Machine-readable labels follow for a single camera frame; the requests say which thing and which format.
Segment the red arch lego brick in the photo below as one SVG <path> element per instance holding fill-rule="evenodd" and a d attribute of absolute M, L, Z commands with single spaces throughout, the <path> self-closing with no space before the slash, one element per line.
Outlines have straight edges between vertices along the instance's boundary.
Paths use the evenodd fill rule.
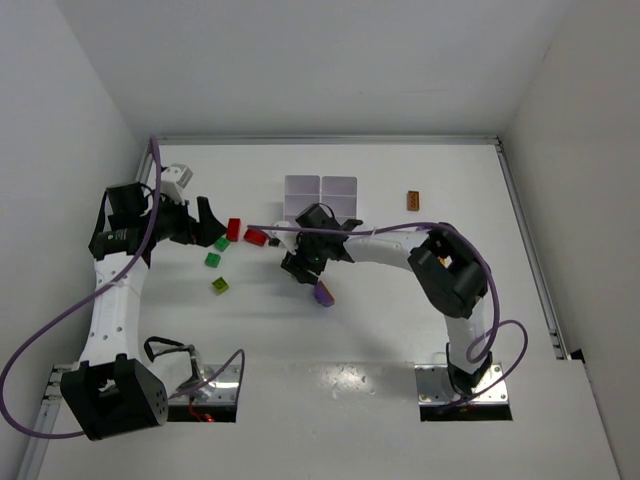
<path fill-rule="evenodd" d="M 267 244 L 269 237 L 263 231 L 248 228 L 244 233 L 243 239 L 247 243 L 263 247 Z"/>

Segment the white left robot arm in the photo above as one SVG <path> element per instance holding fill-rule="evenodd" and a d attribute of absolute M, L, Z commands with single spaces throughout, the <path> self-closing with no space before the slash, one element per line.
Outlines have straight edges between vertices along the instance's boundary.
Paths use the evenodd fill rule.
<path fill-rule="evenodd" d="M 142 290 L 151 252 L 164 240 L 210 247 L 226 233 L 207 198 L 198 215 L 178 185 L 158 191 L 141 182 L 106 189 L 89 244 L 96 293 L 89 335 L 77 366 L 63 375 L 61 393 L 92 441 L 161 426 L 169 399 L 204 380 L 196 348 L 151 337 L 139 340 Z"/>

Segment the white divided storage box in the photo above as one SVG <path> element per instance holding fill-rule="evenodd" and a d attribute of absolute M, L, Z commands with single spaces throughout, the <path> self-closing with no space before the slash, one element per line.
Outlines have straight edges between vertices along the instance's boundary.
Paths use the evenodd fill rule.
<path fill-rule="evenodd" d="M 342 223 L 358 216 L 358 180 L 353 176 L 287 175 L 283 219 L 291 223 L 305 208 L 322 203 Z"/>

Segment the orange lego brick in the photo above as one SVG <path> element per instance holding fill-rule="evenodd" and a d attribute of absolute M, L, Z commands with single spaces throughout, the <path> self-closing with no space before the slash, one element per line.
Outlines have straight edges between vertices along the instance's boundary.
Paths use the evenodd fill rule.
<path fill-rule="evenodd" d="M 406 196 L 406 208 L 411 212 L 418 212 L 420 210 L 420 192 L 410 190 Z"/>

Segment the metal base plate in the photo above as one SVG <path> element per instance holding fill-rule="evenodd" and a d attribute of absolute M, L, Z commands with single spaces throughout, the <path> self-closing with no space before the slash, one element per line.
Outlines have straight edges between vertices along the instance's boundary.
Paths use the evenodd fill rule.
<path fill-rule="evenodd" d="M 467 405 L 506 405 L 509 394 L 501 364 L 492 364 L 475 385 L 455 378 L 445 364 L 422 364 L 414 369 L 420 406 L 443 407 L 463 397 Z"/>
<path fill-rule="evenodd" d="M 171 406 L 232 407 L 238 398 L 240 364 L 226 367 L 215 379 L 189 395 L 177 396 L 169 400 Z"/>

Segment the purple half-round lego piece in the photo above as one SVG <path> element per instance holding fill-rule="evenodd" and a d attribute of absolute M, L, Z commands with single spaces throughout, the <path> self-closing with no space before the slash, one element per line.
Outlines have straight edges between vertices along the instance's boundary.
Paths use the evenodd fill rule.
<path fill-rule="evenodd" d="M 335 298 L 322 281 L 318 281 L 313 288 L 315 301 L 324 308 L 330 308 L 335 304 Z"/>

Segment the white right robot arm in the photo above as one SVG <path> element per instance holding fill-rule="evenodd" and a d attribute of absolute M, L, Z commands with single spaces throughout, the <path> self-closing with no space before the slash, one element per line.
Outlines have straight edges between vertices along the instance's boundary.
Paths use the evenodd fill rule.
<path fill-rule="evenodd" d="M 281 267 L 299 283 L 317 285 L 329 261 L 375 263 L 414 274 L 430 304 L 445 319 L 447 372 L 453 388 L 469 396 L 489 369 L 484 298 L 489 280 L 481 260 L 452 226 L 366 231 L 362 222 L 339 223 L 319 204 L 278 222 L 271 234 L 286 248 Z"/>

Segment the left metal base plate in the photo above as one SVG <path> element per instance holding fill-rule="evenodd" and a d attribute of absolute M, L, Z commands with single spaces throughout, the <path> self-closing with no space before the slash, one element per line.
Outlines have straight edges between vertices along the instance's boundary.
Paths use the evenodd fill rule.
<path fill-rule="evenodd" d="M 240 364 L 226 367 L 215 379 L 189 395 L 177 396 L 169 400 L 171 406 L 232 407 L 238 398 Z"/>

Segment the small green lego brick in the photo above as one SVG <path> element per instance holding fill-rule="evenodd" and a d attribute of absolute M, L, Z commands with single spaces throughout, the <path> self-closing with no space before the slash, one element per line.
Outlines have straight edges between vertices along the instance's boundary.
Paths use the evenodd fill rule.
<path fill-rule="evenodd" d="M 218 238 L 213 244 L 214 248 L 219 252 L 226 251 L 229 245 L 230 241 L 225 236 Z"/>

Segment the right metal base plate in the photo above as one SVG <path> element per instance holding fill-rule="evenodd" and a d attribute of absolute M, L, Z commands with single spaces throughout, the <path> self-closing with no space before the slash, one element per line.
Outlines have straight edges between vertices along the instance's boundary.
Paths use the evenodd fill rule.
<path fill-rule="evenodd" d="M 422 364 L 414 369 L 420 406 L 443 407 L 463 397 L 467 405 L 506 405 L 509 394 L 501 364 L 492 364 L 475 385 L 455 378 L 445 364 Z"/>

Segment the yellow-green lego brick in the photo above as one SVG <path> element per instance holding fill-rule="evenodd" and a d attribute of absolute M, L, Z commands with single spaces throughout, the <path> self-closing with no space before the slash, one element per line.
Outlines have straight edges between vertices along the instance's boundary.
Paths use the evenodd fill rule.
<path fill-rule="evenodd" d="M 215 279 L 211 285 L 217 295 L 221 295 L 229 290 L 229 284 L 223 277 Z"/>

